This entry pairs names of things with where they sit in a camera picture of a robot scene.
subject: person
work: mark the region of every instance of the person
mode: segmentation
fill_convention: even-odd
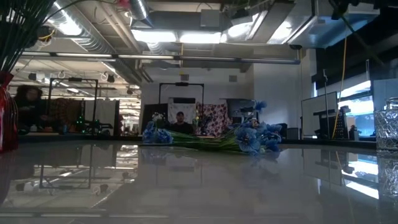
[[[18,87],[14,100],[18,107],[20,126],[31,127],[48,119],[45,115],[45,106],[41,101],[42,94],[43,91],[36,86],[22,85]]]
[[[193,134],[193,127],[191,124],[188,124],[184,121],[185,117],[182,111],[177,113],[176,119],[177,122],[172,124],[170,127],[171,131],[184,134]]]

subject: man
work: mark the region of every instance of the man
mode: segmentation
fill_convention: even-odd
[[[193,134],[193,127],[191,124],[188,124],[184,121],[185,117],[183,112],[178,112],[176,119],[177,122],[170,127],[171,131],[184,134]]]

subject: red vase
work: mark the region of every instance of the red vase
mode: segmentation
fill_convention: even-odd
[[[14,76],[0,72],[0,153],[18,148],[18,109],[6,88]]]

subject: dark hair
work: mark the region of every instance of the dark hair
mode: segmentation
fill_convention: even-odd
[[[31,85],[21,85],[18,87],[17,89],[17,95],[14,97],[14,99],[17,100],[24,100],[26,99],[26,93],[29,90],[36,90],[37,91],[37,100],[40,100],[42,95],[43,95],[43,91],[39,88],[37,88],[36,86],[31,86]]]

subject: whiteboard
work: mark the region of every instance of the whiteboard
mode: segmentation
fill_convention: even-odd
[[[328,110],[337,111],[337,92],[328,93]],[[314,116],[315,112],[326,111],[325,95],[310,98],[301,101],[301,110],[303,116],[303,135],[314,136],[315,130],[320,128],[319,116]]]

